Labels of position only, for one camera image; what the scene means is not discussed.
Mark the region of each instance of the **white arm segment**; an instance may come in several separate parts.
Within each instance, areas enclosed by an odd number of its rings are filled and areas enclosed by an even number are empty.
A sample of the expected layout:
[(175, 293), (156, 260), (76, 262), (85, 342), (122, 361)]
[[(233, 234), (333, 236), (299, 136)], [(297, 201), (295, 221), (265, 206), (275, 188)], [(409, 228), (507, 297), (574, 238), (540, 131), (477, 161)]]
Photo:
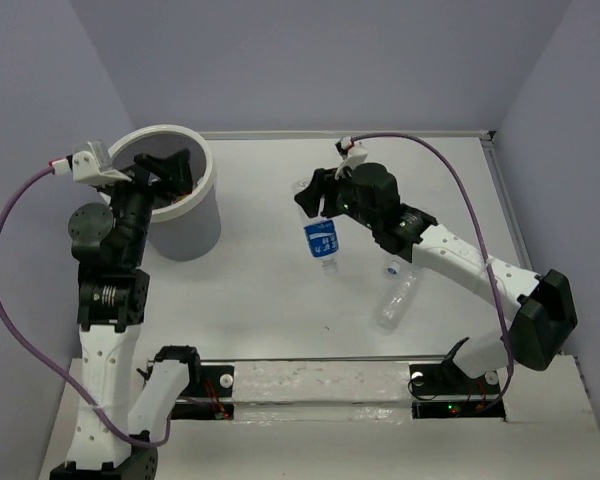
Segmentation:
[[(494, 305), (491, 284), (480, 251), (461, 240), (443, 225), (427, 228), (422, 242), (413, 246), (413, 264), (435, 270), (458, 285)], [(505, 317), (511, 322), (520, 303), (520, 295), (529, 296), (538, 285), (536, 273), (489, 257), (498, 282)], [(470, 338), (456, 353), (453, 363), (469, 378), (495, 371), (507, 365), (507, 352), (499, 328)]]
[(189, 384), (189, 367), (177, 360), (156, 362), (151, 377), (129, 412), (129, 431), (149, 432), (152, 442), (164, 438), (167, 417)]
[[(111, 421), (127, 432), (131, 361), (141, 325), (127, 326), (115, 333), (113, 325), (92, 325), (80, 331), (82, 344), (82, 384)], [(78, 421), (67, 462), (78, 470), (101, 470), (103, 463), (114, 468), (131, 454), (131, 446), (113, 435), (84, 400), (78, 407)]]

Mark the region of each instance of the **bottle label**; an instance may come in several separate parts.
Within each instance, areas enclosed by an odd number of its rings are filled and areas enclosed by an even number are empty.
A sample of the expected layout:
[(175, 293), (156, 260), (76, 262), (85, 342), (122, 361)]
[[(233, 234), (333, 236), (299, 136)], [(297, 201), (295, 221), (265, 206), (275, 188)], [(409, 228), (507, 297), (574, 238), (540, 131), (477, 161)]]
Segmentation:
[(314, 257), (325, 257), (338, 251), (338, 236), (333, 220), (308, 225), (304, 227), (304, 233)]

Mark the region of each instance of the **plastic bottle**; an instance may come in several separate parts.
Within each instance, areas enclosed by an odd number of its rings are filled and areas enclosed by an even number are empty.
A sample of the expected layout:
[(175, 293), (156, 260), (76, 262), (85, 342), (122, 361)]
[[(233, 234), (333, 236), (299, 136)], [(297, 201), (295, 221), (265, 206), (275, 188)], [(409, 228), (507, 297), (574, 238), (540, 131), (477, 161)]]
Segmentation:
[[(304, 190), (310, 181), (311, 179), (305, 178), (295, 182), (292, 185), (294, 195)], [(298, 211), (311, 255), (322, 263), (322, 269), (326, 275), (338, 273), (336, 257), (339, 244), (335, 223), (331, 219), (320, 216), (309, 218), (300, 207), (298, 207)]]
[(422, 277), (422, 269), (393, 260), (387, 267), (392, 282), (372, 316), (372, 326), (385, 335), (392, 334), (400, 325)]

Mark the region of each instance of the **gray wall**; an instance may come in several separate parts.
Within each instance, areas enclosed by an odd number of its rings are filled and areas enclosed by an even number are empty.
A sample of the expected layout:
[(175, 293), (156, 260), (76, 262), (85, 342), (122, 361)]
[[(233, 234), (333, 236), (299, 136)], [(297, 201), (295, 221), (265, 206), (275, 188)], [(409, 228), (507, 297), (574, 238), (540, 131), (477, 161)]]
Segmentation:
[(574, 0), (496, 135), (540, 271), (569, 275), (579, 355), (600, 424), (600, 0)]
[[(0, 210), (47, 161), (131, 122), (68, 2), (0, 1)], [(70, 177), (46, 178), (14, 211), (0, 248), (0, 290), (30, 339), (68, 365), (77, 345), (76, 265), (66, 233), (91, 198)], [(62, 382), (0, 324), (0, 480), (37, 479)]]
[(73, 0), (133, 121), (492, 129), (569, 0)]

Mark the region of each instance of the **bottle with blue label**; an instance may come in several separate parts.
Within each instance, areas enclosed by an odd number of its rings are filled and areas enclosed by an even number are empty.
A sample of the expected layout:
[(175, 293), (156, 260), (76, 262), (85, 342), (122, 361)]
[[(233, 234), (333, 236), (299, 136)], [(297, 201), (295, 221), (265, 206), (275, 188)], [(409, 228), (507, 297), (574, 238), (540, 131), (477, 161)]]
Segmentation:
[[(292, 186), (294, 195), (307, 188), (310, 182), (310, 178), (295, 182)], [(298, 210), (311, 255), (322, 263), (325, 274), (338, 273), (336, 257), (339, 245), (335, 223), (331, 219), (320, 216), (309, 218), (301, 208), (298, 207)]]

